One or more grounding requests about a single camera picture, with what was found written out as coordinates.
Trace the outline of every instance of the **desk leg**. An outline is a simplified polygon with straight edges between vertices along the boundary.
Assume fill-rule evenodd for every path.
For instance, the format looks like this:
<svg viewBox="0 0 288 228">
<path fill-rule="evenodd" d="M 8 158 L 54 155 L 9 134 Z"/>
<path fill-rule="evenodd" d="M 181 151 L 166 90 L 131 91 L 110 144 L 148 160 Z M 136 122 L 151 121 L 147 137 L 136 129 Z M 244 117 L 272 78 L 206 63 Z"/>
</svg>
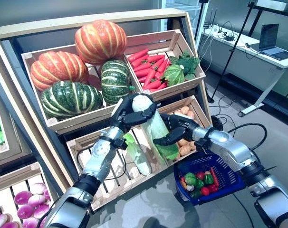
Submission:
<svg viewBox="0 0 288 228">
<path fill-rule="evenodd" d="M 262 101 L 264 100 L 264 98 L 266 98 L 266 96 L 269 94 L 269 92 L 273 89 L 273 87 L 276 85 L 276 83 L 279 81 L 279 79 L 281 78 L 281 76 L 285 73 L 286 69 L 281 69 L 280 71 L 275 72 L 272 81 L 270 82 L 270 84 L 268 85 L 268 87 L 263 91 L 263 93 L 260 95 L 260 97 L 258 98 L 258 100 L 255 102 L 255 104 L 251 105 L 250 107 L 243 109 L 242 111 L 240 111 L 238 113 L 238 116 L 243 117 L 244 115 L 260 108 L 261 106 L 263 106 Z"/>
</svg>

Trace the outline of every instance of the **wooden crate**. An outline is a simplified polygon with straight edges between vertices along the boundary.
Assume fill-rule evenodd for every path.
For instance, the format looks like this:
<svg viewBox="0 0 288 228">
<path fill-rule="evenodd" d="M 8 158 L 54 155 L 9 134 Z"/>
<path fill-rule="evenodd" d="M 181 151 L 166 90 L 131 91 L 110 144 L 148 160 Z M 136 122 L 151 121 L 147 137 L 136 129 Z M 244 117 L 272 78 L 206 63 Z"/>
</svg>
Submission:
<svg viewBox="0 0 288 228">
<path fill-rule="evenodd" d="M 38 60 L 38 57 L 43 54 L 46 53 L 47 51 L 66 51 L 69 53 L 73 53 L 78 55 L 77 50 L 75 48 L 75 45 L 68 45 L 68 46 L 62 46 L 62 47 L 56 47 L 56 48 L 49 48 L 49 49 L 44 49 L 44 50 L 39 50 L 39 51 L 33 51 L 33 52 L 28 52 L 28 53 L 24 53 L 21 54 L 24 65 L 26 67 L 28 76 L 29 76 L 29 80 L 31 82 L 32 88 L 34 90 L 34 94 L 38 100 L 38 104 L 40 107 L 40 110 L 43 114 L 44 120 L 46 122 L 46 125 L 54 130 L 55 132 L 57 132 L 58 134 L 63 134 L 63 133 L 67 133 L 70 131 L 73 131 L 75 129 L 79 129 L 81 127 L 105 120 L 110 118 L 111 113 L 115 107 L 114 105 L 111 106 L 106 106 L 106 102 L 104 101 L 103 103 L 103 107 L 98 109 L 98 110 L 94 110 L 88 113 L 84 113 L 81 115 L 77 115 L 62 121 L 57 120 L 56 118 L 50 118 L 47 119 L 44 110 L 42 108 L 42 105 L 40 103 L 40 97 L 41 97 L 41 92 L 35 88 L 31 77 L 30 77 L 30 69 L 31 69 L 31 65 Z M 99 68 L 100 66 L 93 66 L 91 64 L 86 64 L 89 70 L 89 74 L 90 76 L 90 80 L 89 83 L 94 86 L 97 90 L 99 90 L 99 92 L 101 92 L 101 84 L 100 81 L 98 79 L 100 72 L 99 72 Z M 131 80 L 132 85 L 135 86 L 135 92 L 140 92 L 141 89 L 139 87 L 137 87 L 137 84 L 134 84 L 134 80 Z"/>
<path fill-rule="evenodd" d="M 30 148 L 17 130 L 1 98 L 0 126 L 5 141 L 0 145 L 0 166 L 31 153 Z"/>
<path fill-rule="evenodd" d="M 23 219 L 17 216 L 17 210 L 21 205 L 15 204 L 14 196 L 21 191 L 29 190 L 30 186 L 35 183 L 45 183 L 50 194 L 51 201 L 49 204 L 51 206 L 57 195 L 50 191 L 45 175 L 38 162 L 1 176 L 0 208 L 2 214 L 8 214 L 11 221 L 21 223 Z"/>
<path fill-rule="evenodd" d="M 130 71 L 132 72 L 134 84 L 137 84 L 137 87 L 141 89 L 141 92 L 143 92 L 142 85 L 139 83 L 131 67 L 131 64 L 129 61 L 127 61 L 127 57 L 145 48 L 149 49 L 149 55 L 165 54 L 166 58 L 169 58 L 169 56 L 179 57 L 185 50 L 188 50 L 190 55 L 194 56 L 194 53 L 178 29 L 165 32 L 128 36 L 125 58 L 126 62 L 128 62 L 128 66 L 130 67 Z M 194 79 L 149 94 L 154 98 L 155 101 L 160 101 L 195 88 L 201 83 L 204 77 L 205 74 L 200 65 L 198 65 L 195 70 Z"/>
<path fill-rule="evenodd" d="M 159 112 L 172 113 L 173 111 L 178 110 L 182 108 L 183 106 L 189 106 L 190 110 L 194 111 L 200 125 L 204 127 L 210 126 L 208 119 L 204 115 L 204 112 L 200 108 L 194 96 L 191 96 L 181 101 L 175 102 L 173 104 L 164 106 L 159 109 Z M 90 159 L 91 155 L 90 155 L 89 148 L 92 147 L 92 145 L 100 136 L 101 132 L 106 131 L 107 129 L 108 128 L 105 128 L 103 130 L 90 133 L 88 135 L 85 135 L 85 136 L 82 136 L 82 137 L 79 137 L 79 138 L 76 138 L 74 140 L 67 142 L 67 146 L 69 148 L 71 157 L 79 172 L 81 172 L 84 165 Z M 154 175 L 160 173 L 161 171 L 165 170 L 169 166 L 173 165 L 174 163 L 180 161 L 181 159 L 195 152 L 195 151 L 192 151 L 188 155 L 185 155 L 176 161 L 168 161 L 166 159 L 160 158 L 159 154 L 156 154 L 151 149 L 152 147 L 149 145 L 148 141 L 146 140 L 146 136 L 140 127 L 133 128 L 130 131 L 130 133 L 136 139 L 137 143 L 141 145 L 142 150 L 146 154 L 146 157 L 152 167 L 152 173 L 148 176 L 143 176 L 138 171 L 135 163 L 132 161 L 132 159 L 126 153 L 126 151 L 117 150 L 116 156 L 111 164 L 112 169 L 107 179 L 112 178 L 112 177 L 117 177 L 122 174 L 123 167 L 124 167 L 122 156 L 125 157 L 125 161 L 127 164 L 126 175 L 118 178 L 117 180 L 106 180 L 103 182 L 98 192 L 94 196 L 94 201 L 92 204 L 92 208 L 94 210 L 109 203 L 110 201 L 114 200 L 116 197 L 126 193 L 127 191 L 134 188 L 135 186 L 152 178 Z"/>
</svg>

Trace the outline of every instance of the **desk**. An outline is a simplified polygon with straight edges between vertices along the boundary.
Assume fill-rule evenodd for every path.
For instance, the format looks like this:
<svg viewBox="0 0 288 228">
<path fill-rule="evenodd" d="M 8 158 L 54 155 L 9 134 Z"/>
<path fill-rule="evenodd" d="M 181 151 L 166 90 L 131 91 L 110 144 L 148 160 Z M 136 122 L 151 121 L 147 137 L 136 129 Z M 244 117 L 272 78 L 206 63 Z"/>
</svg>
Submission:
<svg viewBox="0 0 288 228">
<path fill-rule="evenodd" d="M 231 30 L 222 29 L 222 32 L 227 32 L 228 34 L 231 33 Z M 209 36 L 212 33 L 212 29 L 206 29 L 204 31 L 204 35 L 205 36 Z M 235 37 L 237 38 L 237 36 L 239 35 L 239 33 L 234 32 Z M 235 44 L 235 41 L 226 41 L 222 39 L 222 35 L 221 33 L 213 33 L 212 36 L 214 36 L 214 40 L 231 46 L 233 47 Z M 276 60 L 272 57 L 266 56 L 264 54 L 257 54 L 257 51 L 251 49 L 251 48 L 247 48 L 245 43 L 248 43 L 249 45 L 252 44 L 257 44 L 259 43 L 259 40 L 245 36 L 245 35 L 241 35 L 237 47 L 236 49 L 241 51 L 241 52 L 245 52 L 250 56 L 255 56 L 251 62 L 235 62 L 235 64 L 230 63 L 229 67 L 227 69 L 228 72 L 242 78 L 241 76 L 239 76 L 240 71 L 244 71 L 244 74 L 251 74 L 253 75 L 253 77 L 250 80 L 244 79 L 247 82 L 251 83 L 252 85 L 254 85 L 255 87 L 258 87 L 259 89 L 263 90 L 263 93 L 261 94 L 261 96 L 257 99 L 257 101 L 255 102 L 255 104 L 251 105 L 250 107 L 242 110 L 239 112 L 239 116 L 244 116 L 245 114 L 248 114 L 258 108 L 260 108 L 261 106 L 263 106 L 262 101 L 265 99 L 265 97 L 269 94 L 269 92 L 273 89 L 273 87 L 275 86 L 275 84 L 280 80 L 280 78 L 282 77 L 282 75 L 285 73 L 285 71 L 288 69 L 288 58 L 284 59 L 284 60 Z M 255 80 L 264 80 L 263 83 L 265 83 L 265 85 L 263 86 L 257 86 L 255 84 Z"/>
</svg>

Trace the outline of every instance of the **laptop screen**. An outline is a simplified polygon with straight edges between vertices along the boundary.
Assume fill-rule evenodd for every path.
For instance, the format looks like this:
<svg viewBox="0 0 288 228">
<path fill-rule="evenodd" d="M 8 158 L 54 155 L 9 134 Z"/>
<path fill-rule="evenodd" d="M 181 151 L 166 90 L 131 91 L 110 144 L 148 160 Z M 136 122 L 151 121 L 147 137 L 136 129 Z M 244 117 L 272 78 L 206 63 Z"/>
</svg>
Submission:
<svg viewBox="0 0 288 228">
<path fill-rule="evenodd" d="M 262 25 L 259 51 L 275 47 L 278 27 L 279 24 Z"/>
</svg>

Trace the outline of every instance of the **metal pole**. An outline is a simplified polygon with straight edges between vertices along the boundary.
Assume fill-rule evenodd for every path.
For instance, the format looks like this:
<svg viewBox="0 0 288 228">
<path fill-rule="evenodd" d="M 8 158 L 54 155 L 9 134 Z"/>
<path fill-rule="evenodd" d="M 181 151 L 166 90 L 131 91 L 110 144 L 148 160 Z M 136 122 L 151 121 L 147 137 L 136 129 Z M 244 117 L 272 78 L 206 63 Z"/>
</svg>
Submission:
<svg viewBox="0 0 288 228">
<path fill-rule="evenodd" d="M 254 2 L 251 2 L 251 3 L 250 3 L 250 9 L 249 9 L 248 14 L 247 14 L 247 16 L 246 16 L 246 18 L 245 18 L 245 20 L 244 20 L 244 22 L 243 22 L 241 31 L 240 31 L 240 33 L 239 33 L 239 35 L 238 35 L 238 37 L 237 37 L 237 40 L 236 40 L 236 42 L 235 42 L 235 45 L 234 45 L 233 49 L 230 50 L 229 59 L 228 59 L 226 65 L 225 65 L 225 67 L 224 67 L 224 69 L 223 69 L 223 72 L 222 72 L 222 74 L 221 74 L 220 80 L 218 81 L 218 83 L 217 83 L 217 85 L 216 85 L 215 91 L 214 91 L 214 93 L 213 93 L 212 96 L 211 96 L 212 99 L 214 98 L 214 95 L 215 95 L 215 93 L 216 93 L 216 91 L 217 91 L 217 89 L 218 89 L 218 87 L 219 87 L 220 81 L 222 80 L 222 78 L 223 78 L 223 76 L 224 76 L 224 74 L 225 74 L 226 68 L 228 67 L 228 65 L 229 65 L 229 63 L 230 63 L 230 59 L 232 58 L 232 56 L 233 56 L 233 54 L 234 54 L 234 51 L 235 51 L 236 46 L 237 46 L 237 43 L 238 43 L 238 41 L 239 41 L 239 39 L 240 39 L 240 36 L 242 35 L 242 32 L 243 32 L 243 30 L 244 30 L 244 27 L 245 27 L 245 25 L 246 25 L 246 23 L 247 23 L 247 21 L 248 21 L 248 18 L 249 18 L 249 16 L 250 16 L 250 13 L 251 13 L 254 5 L 255 5 Z"/>
</svg>

